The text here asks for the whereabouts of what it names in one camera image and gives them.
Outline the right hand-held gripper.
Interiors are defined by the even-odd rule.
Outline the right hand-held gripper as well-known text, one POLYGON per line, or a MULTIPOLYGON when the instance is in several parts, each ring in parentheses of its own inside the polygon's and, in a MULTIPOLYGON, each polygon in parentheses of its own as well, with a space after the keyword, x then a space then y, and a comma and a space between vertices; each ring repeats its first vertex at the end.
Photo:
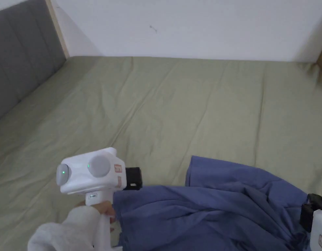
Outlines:
POLYGON ((310 233, 310 249, 322 251, 322 196, 308 194, 301 206, 300 225, 310 233))

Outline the person's left hand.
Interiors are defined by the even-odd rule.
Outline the person's left hand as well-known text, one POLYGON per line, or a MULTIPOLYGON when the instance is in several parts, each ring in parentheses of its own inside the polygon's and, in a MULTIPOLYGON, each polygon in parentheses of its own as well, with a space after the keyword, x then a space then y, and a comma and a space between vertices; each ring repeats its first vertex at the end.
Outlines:
POLYGON ((97 229, 97 224, 102 215, 109 216, 110 222, 114 222, 115 211, 109 201, 87 206, 84 201, 78 203, 69 213, 73 216, 70 222, 76 227, 83 229, 83 232, 94 235, 97 229))

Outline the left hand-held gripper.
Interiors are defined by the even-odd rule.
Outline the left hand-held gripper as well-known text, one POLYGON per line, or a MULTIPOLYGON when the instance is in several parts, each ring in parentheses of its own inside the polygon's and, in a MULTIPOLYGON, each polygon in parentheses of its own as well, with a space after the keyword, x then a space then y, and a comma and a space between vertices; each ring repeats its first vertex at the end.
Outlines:
POLYGON ((141 169, 126 167, 112 147, 65 158, 57 167, 56 182, 63 194, 85 195, 88 206, 113 202, 115 192, 143 186, 141 169))

